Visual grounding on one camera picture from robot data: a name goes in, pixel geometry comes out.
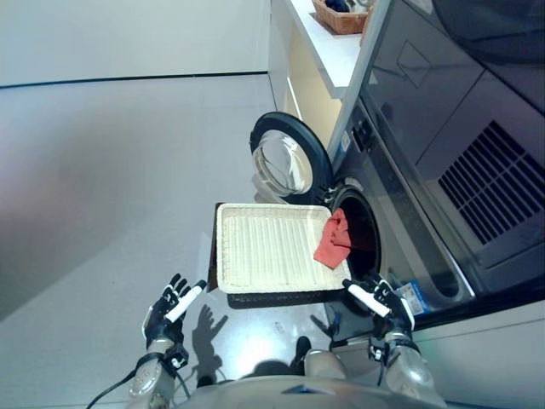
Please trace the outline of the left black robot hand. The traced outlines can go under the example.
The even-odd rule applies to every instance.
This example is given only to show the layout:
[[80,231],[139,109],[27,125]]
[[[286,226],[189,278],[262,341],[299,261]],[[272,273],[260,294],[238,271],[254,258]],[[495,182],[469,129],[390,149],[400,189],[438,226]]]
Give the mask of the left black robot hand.
[[182,327],[186,312],[207,284],[201,279],[189,286],[180,274],[170,279],[159,299],[149,307],[143,321],[142,333],[147,348],[158,340],[183,343]]

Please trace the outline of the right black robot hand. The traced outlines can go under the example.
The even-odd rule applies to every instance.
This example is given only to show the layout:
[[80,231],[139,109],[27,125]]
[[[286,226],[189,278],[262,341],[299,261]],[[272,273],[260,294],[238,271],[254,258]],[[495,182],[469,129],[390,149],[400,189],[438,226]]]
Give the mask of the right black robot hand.
[[389,332],[398,332],[407,337],[415,327],[415,318],[407,301],[398,295],[384,279],[371,278],[356,283],[344,279],[342,285],[347,292],[372,317],[372,334],[376,338],[384,338]]

